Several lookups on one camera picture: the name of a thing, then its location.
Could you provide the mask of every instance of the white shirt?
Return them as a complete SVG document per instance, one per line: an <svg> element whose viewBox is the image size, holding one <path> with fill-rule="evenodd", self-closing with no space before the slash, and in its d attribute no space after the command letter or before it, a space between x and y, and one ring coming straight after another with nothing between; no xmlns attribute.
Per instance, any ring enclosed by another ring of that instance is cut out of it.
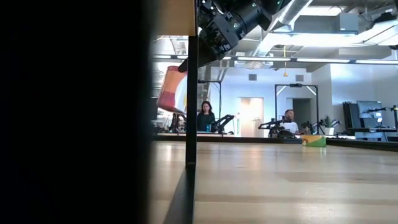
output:
<svg viewBox="0 0 398 224"><path fill-rule="evenodd" d="M294 121L290 123L281 123L279 126L284 127L285 130L288 130L293 134L299 131L299 127L297 126L297 123Z"/></svg>

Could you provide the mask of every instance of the box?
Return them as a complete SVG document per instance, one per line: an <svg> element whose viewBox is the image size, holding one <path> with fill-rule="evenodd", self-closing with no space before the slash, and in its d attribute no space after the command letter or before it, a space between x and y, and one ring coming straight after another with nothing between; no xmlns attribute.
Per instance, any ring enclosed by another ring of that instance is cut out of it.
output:
<svg viewBox="0 0 398 224"><path fill-rule="evenodd" d="M322 135L304 135L303 146L326 147L326 138Z"/></svg>

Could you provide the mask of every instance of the woman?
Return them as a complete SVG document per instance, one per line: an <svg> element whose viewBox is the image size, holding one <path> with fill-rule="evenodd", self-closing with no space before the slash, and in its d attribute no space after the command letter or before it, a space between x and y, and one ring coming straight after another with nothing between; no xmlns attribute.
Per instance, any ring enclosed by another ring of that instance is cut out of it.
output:
<svg viewBox="0 0 398 224"><path fill-rule="evenodd" d="M211 111L211 104L209 101L204 101L201 104L201 112L198 114L198 131L206 131L207 125L214 121L216 118Z"/></svg>

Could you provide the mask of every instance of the black shirt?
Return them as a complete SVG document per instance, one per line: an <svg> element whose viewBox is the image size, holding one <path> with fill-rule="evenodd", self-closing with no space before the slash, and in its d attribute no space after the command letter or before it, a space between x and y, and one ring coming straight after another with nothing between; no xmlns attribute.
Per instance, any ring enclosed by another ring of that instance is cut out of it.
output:
<svg viewBox="0 0 398 224"><path fill-rule="evenodd" d="M198 114L198 131L206 131L207 124L211 124L211 122L216 121L214 114Z"/></svg>

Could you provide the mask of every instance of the door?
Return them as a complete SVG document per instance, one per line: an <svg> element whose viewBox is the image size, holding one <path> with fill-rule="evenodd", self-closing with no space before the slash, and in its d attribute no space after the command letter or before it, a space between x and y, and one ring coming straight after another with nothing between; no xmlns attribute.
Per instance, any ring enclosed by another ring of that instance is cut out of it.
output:
<svg viewBox="0 0 398 224"><path fill-rule="evenodd" d="M239 107L241 137L253 138L255 130L255 120L264 120L264 99L263 98L241 98Z"/></svg>
<svg viewBox="0 0 398 224"><path fill-rule="evenodd" d="M301 124L311 122L311 99L293 99L294 121L299 129Z"/></svg>

